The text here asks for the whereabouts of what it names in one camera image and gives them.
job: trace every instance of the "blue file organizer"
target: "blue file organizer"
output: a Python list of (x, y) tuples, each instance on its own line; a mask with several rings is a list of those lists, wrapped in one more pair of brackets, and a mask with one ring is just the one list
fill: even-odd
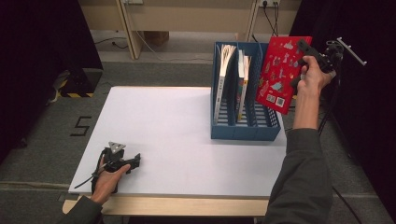
[[(219, 82), (219, 64), (221, 45), (236, 46), (233, 60), (227, 71), (226, 82), (221, 102), (219, 121), (214, 123), (214, 108)], [(210, 123), (212, 139), (274, 141), (279, 134), (280, 124), (275, 110), (256, 103), (256, 92), (260, 82), (262, 60), (268, 44), (248, 42), (216, 42), (213, 58), (212, 89), (210, 93)], [(236, 122), (235, 95), (237, 91), (237, 51), (242, 49), (251, 56), (249, 79), (242, 120)]]

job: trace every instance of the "white table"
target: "white table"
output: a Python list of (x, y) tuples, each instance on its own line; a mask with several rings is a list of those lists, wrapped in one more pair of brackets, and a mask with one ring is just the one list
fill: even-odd
[[(91, 182), (78, 189), (74, 186), (91, 175), (100, 152), (112, 141), (126, 145), (124, 159), (141, 153), (142, 160), (139, 168), (120, 181), (119, 193), (110, 204), (117, 204), (122, 198), (136, 203), (151, 198), (159, 204), (206, 200), (212, 202), (209, 207), (236, 202), (243, 209), (247, 205), (242, 204), (251, 202), (252, 206), (260, 206), (255, 211), (263, 211), (254, 215), (265, 214), (268, 196), (286, 153), (281, 116), (278, 115), (282, 130), (273, 142), (216, 140), (210, 139), (209, 111), (210, 88), (112, 88), (69, 192), (91, 194)], [(73, 204), (66, 202), (64, 211)], [(107, 208), (109, 214), (118, 215), (136, 215), (136, 209), (121, 212)], [(166, 212), (140, 208), (143, 211), (138, 215), (190, 214), (183, 212), (189, 209), (186, 207), (178, 208), (179, 212), (171, 207), (162, 209)], [(207, 208), (201, 215), (212, 212)]]

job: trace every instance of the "dark jacket sleeve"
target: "dark jacket sleeve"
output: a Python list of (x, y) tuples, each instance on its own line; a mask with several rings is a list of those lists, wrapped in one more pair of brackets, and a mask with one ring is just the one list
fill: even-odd
[(264, 223), (326, 223), (332, 207), (332, 182), (318, 131), (292, 130), (287, 141)]
[(100, 218), (102, 205), (83, 196), (58, 224), (92, 224)]

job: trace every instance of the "red book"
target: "red book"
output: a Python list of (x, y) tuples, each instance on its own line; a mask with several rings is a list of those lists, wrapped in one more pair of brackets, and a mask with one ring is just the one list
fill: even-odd
[(262, 64), (256, 101), (285, 115), (294, 93), (290, 82), (300, 75), (304, 54), (297, 42), (302, 38), (311, 44), (311, 36), (272, 36)]

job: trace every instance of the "dark curtain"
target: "dark curtain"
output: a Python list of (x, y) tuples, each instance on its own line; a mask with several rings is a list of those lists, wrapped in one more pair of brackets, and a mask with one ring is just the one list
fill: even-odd
[[(337, 37), (367, 61), (345, 52), (341, 87), (333, 110), (348, 153), (358, 162), (396, 221), (396, 1), (303, 0), (290, 35), (312, 35), (313, 47)], [(324, 95), (330, 101), (334, 83)]]
[(25, 137), (62, 71), (103, 69), (77, 0), (0, 1), (0, 162)]

